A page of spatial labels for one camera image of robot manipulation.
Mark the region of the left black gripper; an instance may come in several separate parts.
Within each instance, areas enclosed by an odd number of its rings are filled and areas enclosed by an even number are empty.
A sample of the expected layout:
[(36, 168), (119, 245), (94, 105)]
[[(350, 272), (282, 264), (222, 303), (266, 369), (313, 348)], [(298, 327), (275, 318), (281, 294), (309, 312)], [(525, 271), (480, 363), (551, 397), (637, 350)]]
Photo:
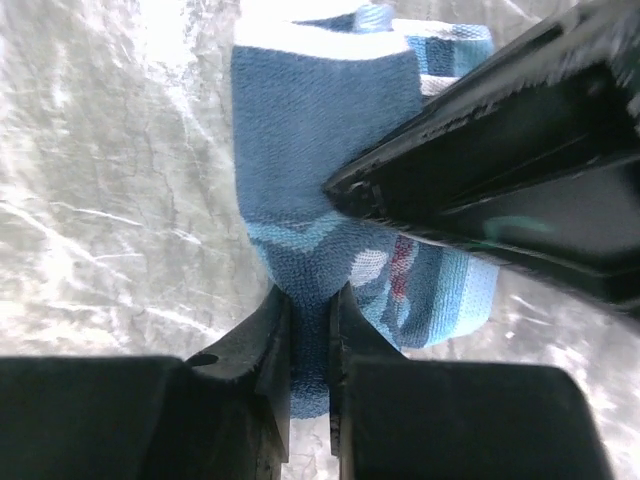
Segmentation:
[(336, 171), (343, 214), (639, 314), (639, 5), (547, 19)]

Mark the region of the blue towel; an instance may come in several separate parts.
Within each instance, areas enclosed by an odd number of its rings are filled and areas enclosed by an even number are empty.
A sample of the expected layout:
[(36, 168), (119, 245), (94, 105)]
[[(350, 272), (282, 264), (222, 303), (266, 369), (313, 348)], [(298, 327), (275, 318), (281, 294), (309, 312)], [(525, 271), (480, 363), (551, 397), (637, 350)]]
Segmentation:
[(236, 23), (238, 204), (294, 307), (294, 417), (328, 411), (327, 313), (343, 286), (396, 348), (466, 335), (488, 320), (494, 265), (346, 218), (322, 185), (492, 50), (483, 25), (399, 19), (384, 5), (348, 2), (299, 19), (264, 13)]

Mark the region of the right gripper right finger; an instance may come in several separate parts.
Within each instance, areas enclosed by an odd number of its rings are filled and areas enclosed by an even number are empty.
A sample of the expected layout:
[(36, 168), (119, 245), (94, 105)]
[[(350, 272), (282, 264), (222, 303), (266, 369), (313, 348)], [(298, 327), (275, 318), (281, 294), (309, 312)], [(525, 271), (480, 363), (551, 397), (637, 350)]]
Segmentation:
[(348, 365), (353, 355), (403, 358), (362, 314), (353, 288), (345, 285), (330, 302), (327, 382), (330, 395), (331, 454), (340, 454), (340, 427)]

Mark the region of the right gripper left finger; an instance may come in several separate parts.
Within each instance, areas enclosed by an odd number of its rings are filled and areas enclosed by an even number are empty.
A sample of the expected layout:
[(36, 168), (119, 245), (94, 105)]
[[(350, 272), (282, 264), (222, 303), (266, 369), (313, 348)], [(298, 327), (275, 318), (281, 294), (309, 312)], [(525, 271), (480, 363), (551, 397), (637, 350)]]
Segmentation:
[(290, 421), (290, 302), (273, 288), (259, 307), (186, 364), (210, 380), (222, 458), (286, 463)]

